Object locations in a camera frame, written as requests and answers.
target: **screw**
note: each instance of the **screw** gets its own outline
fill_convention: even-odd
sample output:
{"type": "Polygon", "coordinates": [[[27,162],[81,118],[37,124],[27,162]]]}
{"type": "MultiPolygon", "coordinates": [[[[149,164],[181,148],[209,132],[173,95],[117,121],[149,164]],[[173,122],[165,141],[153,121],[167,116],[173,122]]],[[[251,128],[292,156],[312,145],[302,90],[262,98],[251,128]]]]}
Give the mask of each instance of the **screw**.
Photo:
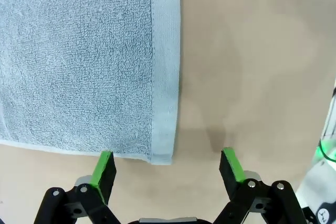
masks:
{"type": "Polygon", "coordinates": [[[83,187],[80,189],[80,191],[81,191],[82,193],[85,193],[87,190],[88,190],[88,188],[86,188],[85,186],[83,186],[83,187]]]}
{"type": "Polygon", "coordinates": [[[277,187],[278,187],[278,189],[280,189],[280,190],[283,190],[283,189],[285,188],[285,186],[284,186],[282,183],[279,183],[279,184],[277,185],[277,187]]]}
{"type": "Polygon", "coordinates": [[[251,188],[253,188],[253,187],[255,187],[256,186],[256,183],[254,182],[254,181],[249,181],[248,183],[247,183],[247,185],[249,186],[249,187],[251,187],[251,188]]]}

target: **table surface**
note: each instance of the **table surface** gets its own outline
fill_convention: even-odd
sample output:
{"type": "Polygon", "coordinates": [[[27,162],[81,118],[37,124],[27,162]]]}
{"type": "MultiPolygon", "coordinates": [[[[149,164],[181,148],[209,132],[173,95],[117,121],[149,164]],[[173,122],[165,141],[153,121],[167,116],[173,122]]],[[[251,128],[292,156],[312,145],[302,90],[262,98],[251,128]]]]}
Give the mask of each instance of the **table surface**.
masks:
{"type": "MultiPolygon", "coordinates": [[[[182,0],[181,6],[174,164],[115,160],[110,207],[123,223],[213,221],[228,201],[218,171],[223,146],[233,147],[243,168],[266,183],[285,179],[297,188],[327,115],[336,74],[336,0],[182,0]]],[[[70,189],[97,160],[0,146],[1,218],[32,223],[49,187],[70,189]]]]}

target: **light blue towel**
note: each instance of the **light blue towel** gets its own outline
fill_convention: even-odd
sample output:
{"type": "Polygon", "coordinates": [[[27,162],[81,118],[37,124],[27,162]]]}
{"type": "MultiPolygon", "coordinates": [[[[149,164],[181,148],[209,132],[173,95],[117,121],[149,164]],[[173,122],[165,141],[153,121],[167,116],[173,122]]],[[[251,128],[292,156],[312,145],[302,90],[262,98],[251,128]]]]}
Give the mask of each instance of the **light blue towel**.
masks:
{"type": "Polygon", "coordinates": [[[180,0],[0,0],[0,143],[171,163],[180,0]]]}

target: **cable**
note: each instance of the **cable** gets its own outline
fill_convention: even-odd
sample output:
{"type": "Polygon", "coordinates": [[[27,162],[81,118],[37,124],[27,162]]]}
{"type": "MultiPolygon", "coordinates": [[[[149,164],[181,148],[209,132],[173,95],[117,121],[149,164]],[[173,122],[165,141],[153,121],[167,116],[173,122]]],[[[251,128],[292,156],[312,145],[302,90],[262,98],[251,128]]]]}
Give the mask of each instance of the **cable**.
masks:
{"type": "Polygon", "coordinates": [[[321,139],[320,139],[320,141],[319,141],[319,147],[320,147],[320,150],[321,150],[321,153],[322,153],[323,157],[324,157],[326,160],[329,160],[329,161],[331,161],[331,162],[336,163],[336,160],[334,160],[334,159],[328,157],[327,154],[324,152],[324,150],[323,150],[323,148],[322,148],[322,144],[321,144],[321,139]]]}
{"type": "MultiPolygon", "coordinates": [[[[333,90],[333,92],[332,92],[332,98],[334,98],[335,95],[336,95],[336,87],[334,88],[334,90],[333,90]]],[[[320,147],[320,150],[321,150],[321,153],[322,153],[323,157],[324,157],[326,160],[329,160],[329,161],[331,161],[331,162],[336,163],[336,160],[334,160],[334,159],[328,157],[327,154],[324,152],[324,150],[323,150],[323,148],[322,148],[322,144],[321,144],[321,139],[320,139],[320,141],[319,141],[319,147],[320,147]]]]}

